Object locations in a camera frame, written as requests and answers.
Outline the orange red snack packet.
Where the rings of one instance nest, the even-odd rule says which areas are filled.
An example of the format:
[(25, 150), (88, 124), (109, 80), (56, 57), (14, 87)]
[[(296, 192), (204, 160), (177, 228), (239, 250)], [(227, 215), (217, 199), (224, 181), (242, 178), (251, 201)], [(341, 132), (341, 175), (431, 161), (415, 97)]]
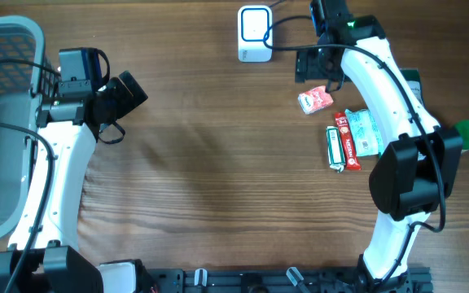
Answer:
[(310, 115), (327, 108), (334, 102), (331, 95), (326, 92), (326, 86), (324, 85), (300, 93), (298, 101), (301, 109), (306, 115)]

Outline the green sponge package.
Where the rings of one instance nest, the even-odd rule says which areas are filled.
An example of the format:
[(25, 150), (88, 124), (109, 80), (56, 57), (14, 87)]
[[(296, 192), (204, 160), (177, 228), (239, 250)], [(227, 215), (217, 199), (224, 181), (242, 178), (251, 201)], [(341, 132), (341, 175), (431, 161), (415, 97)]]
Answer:
[(424, 108), (423, 83), (419, 70), (417, 68), (402, 68), (400, 73), (405, 82), (404, 87), (410, 88), (412, 95), (418, 101), (417, 104), (413, 103), (414, 109)]

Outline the green battery pack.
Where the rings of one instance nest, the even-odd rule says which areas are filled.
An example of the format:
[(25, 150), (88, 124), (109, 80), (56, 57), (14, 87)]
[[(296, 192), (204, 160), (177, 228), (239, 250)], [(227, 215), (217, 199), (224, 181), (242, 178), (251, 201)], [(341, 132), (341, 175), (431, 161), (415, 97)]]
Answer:
[(329, 167), (336, 172), (341, 173), (344, 171), (346, 162), (339, 130), (335, 126), (328, 126), (326, 135)]

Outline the teal tissue packet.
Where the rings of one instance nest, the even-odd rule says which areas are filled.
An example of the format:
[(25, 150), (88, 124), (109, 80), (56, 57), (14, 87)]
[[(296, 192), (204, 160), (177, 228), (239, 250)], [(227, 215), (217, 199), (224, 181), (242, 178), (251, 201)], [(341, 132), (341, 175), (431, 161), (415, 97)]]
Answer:
[(368, 109), (344, 111), (353, 137), (357, 157), (382, 155), (384, 144), (377, 124)]

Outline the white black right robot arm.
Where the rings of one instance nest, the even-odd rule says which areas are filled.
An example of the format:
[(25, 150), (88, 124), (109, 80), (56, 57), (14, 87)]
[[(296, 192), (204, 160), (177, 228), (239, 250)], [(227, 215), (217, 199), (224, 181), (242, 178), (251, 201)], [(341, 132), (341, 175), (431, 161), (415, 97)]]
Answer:
[(358, 261), (355, 288), (394, 290), (408, 278), (406, 261), (418, 231), (444, 229), (462, 138), (441, 127), (414, 96), (374, 16), (355, 17), (343, 1), (315, 0), (310, 12), (318, 43), (297, 51), (296, 79), (350, 80), (384, 145), (369, 177), (378, 217)]

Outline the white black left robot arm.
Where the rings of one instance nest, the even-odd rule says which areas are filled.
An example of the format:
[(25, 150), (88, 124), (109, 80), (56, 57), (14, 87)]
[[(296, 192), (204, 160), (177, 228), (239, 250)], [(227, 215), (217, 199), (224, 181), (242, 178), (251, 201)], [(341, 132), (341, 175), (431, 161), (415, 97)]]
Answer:
[(37, 141), (28, 197), (6, 251), (0, 292), (140, 292), (155, 284), (140, 260), (92, 265), (77, 248), (85, 171), (100, 134), (147, 100), (129, 72), (110, 76), (97, 48), (59, 52), (59, 78), (37, 109)]

